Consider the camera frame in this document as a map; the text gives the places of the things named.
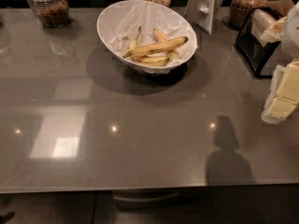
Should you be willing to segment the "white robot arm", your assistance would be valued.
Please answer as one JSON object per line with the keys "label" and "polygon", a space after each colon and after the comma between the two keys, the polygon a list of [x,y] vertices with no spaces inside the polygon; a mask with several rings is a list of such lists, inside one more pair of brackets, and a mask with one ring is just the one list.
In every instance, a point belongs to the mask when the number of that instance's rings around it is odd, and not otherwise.
{"label": "white robot arm", "polygon": [[279,124],[299,105],[299,2],[285,18],[267,28],[261,39],[280,40],[282,50],[292,57],[286,67],[276,67],[263,107],[262,121]]}

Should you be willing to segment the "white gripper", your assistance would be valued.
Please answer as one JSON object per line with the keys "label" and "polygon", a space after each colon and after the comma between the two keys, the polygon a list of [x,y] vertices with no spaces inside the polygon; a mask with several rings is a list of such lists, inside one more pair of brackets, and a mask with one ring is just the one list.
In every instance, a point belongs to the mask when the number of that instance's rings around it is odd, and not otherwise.
{"label": "white gripper", "polygon": [[265,101],[262,121],[279,124],[299,106],[299,63],[278,65]]}

